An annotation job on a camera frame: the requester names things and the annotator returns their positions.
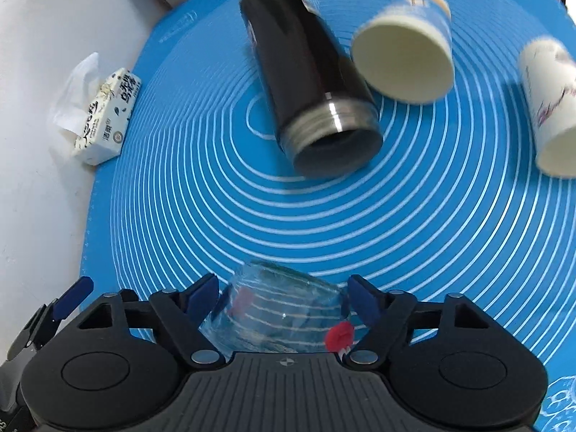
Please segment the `clear glass cup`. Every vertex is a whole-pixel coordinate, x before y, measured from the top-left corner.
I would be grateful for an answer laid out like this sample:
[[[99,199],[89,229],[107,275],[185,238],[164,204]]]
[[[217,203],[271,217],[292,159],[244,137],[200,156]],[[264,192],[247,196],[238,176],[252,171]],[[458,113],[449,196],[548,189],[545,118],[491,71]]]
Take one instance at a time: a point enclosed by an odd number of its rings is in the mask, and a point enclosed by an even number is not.
[[[342,355],[354,343],[344,289],[259,260],[238,267],[200,330],[225,358],[235,352]]]

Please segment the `blue paper cup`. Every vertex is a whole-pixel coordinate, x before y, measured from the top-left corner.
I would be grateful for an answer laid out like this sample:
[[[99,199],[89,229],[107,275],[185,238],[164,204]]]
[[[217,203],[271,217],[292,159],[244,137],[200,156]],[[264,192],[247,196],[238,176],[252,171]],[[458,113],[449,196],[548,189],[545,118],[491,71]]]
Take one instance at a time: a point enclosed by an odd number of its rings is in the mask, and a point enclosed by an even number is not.
[[[451,22],[446,0],[392,0],[354,34],[352,61],[378,93],[434,103],[454,85]]]

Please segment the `white paper cup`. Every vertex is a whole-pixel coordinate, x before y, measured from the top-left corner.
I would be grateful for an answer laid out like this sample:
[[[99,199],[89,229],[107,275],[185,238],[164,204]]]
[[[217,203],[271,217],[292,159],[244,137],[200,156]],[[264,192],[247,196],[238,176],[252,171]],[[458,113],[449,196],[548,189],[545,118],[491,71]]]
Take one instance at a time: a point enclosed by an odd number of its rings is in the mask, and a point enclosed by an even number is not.
[[[530,41],[518,57],[538,169],[552,177],[575,176],[575,59],[558,40]]]

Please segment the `blue silicone mat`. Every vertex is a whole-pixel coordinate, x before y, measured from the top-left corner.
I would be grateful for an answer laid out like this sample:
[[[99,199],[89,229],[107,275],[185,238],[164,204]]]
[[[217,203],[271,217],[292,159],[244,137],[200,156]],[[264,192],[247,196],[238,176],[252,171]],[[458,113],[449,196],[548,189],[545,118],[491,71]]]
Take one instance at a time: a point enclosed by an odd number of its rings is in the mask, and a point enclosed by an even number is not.
[[[311,0],[344,46],[391,0]],[[575,45],[558,0],[447,0],[455,84],[378,98],[384,144],[306,180],[274,138],[239,0],[188,0],[152,30],[121,155],[96,170],[81,274],[140,297],[268,260],[421,300],[463,293],[546,366],[542,431],[575,427],[575,184],[542,175],[517,58]]]

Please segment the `black thermos bottle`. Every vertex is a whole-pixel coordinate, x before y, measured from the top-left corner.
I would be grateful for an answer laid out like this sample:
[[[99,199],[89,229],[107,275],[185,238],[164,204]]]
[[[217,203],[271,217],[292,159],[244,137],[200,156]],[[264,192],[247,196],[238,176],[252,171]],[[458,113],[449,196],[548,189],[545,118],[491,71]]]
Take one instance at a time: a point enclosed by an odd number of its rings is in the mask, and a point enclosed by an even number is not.
[[[310,0],[240,0],[278,146],[312,179],[344,176],[381,149],[371,92]]]

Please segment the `white tissue box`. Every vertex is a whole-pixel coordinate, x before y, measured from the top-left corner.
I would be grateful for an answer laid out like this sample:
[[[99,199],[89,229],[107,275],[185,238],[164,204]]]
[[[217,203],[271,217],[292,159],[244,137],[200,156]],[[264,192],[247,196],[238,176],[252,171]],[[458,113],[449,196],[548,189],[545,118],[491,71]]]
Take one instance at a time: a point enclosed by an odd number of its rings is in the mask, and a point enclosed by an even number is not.
[[[142,86],[125,67],[103,77],[97,52],[81,60],[48,113],[47,126],[63,155],[88,166],[119,156]]]

